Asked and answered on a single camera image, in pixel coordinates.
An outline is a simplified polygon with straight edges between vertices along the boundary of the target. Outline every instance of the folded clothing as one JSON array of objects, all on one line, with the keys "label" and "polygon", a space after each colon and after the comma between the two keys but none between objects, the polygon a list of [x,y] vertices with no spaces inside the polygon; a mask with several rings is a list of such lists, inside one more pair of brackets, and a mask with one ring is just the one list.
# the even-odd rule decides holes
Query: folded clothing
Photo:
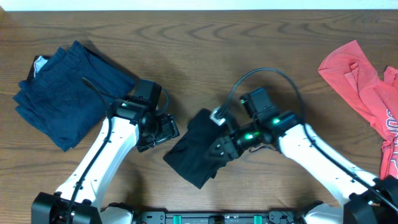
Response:
[{"label": "folded clothing", "polygon": [[398,178],[397,70],[388,67],[381,81],[354,40],[327,56],[318,72],[383,137],[380,178]]},{"label": "folded clothing", "polygon": [[77,146],[105,115],[100,98],[82,82],[83,77],[116,98],[135,85],[132,78],[75,41],[68,52],[59,48],[52,57],[36,57],[14,97],[19,104],[16,111],[64,151]]},{"label": "folded clothing", "polygon": [[205,159],[204,155],[216,138],[226,131],[226,125],[218,126],[210,118],[210,111],[202,109],[189,122],[187,133],[168,152],[163,160],[181,177],[201,189],[225,162]]}]

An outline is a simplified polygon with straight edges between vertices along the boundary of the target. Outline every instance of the green strip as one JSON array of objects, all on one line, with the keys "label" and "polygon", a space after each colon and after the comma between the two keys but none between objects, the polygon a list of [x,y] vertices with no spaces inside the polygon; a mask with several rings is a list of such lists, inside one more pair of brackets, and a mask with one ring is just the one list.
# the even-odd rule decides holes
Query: green strip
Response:
[{"label": "green strip", "polygon": [[262,224],[262,216],[255,215],[254,216],[254,224]]},{"label": "green strip", "polygon": [[174,215],[173,217],[173,224],[181,224],[181,215]]}]

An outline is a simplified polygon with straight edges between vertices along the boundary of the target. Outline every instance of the white backdrop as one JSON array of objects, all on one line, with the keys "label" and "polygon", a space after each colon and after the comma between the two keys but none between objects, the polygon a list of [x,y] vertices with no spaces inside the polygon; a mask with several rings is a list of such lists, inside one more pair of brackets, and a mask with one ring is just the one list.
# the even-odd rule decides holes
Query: white backdrop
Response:
[{"label": "white backdrop", "polygon": [[398,0],[0,0],[6,11],[398,9]]}]

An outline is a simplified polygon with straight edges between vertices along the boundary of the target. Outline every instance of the red cloth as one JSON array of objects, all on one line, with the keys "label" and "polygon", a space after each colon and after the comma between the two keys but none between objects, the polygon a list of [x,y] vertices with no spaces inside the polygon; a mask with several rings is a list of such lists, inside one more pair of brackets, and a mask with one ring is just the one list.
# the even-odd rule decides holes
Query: red cloth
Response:
[{"label": "red cloth", "polygon": [[380,178],[398,178],[398,70],[387,67],[381,81],[354,40],[327,56],[318,72],[383,137]]}]

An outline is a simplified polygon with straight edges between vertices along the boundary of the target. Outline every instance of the wooden table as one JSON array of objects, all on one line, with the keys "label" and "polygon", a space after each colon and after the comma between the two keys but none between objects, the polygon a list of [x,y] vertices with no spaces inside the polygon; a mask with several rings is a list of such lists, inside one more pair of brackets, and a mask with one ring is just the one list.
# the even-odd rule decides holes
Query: wooden table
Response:
[{"label": "wooden table", "polygon": [[[358,40],[381,74],[398,67],[396,11],[212,12],[12,12],[0,30],[0,223],[28,223],[40,191],[52,193],[77,167],[100,129],[62,152],[14,110],[35,55],[52,55],[79,40],[141,78],[155,80],[171,96],[169,113],[180,133],[201,108],[213,109],[246,72],[275,67],[300,87],[308,122],[331,146],[378,174],[381,137],[319,76],[322,60]],[[287,82],[272,73],[248,78],[232,110],[249,118],[238,97],[264,86],[283,110],[298,103]],[[306,170],[274,151],[244,153],[198,190],[163,160],[174,139],[121,164],[104,206],[126,202],[168,210],[267,210],[301,207],[315,199],[337,205]]]}]

